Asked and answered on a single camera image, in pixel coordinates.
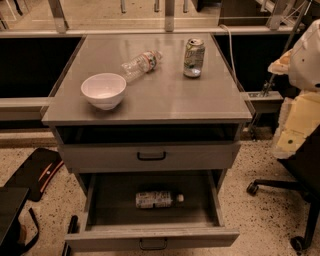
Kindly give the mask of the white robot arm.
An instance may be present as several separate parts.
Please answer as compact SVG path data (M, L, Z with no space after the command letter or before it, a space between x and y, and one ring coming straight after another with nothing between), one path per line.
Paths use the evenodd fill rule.
M286 97L280 108L272 154L279 159L294 155L320 125L320 20L315 20L292 49L271 63L268 71L287 75L300 90Z

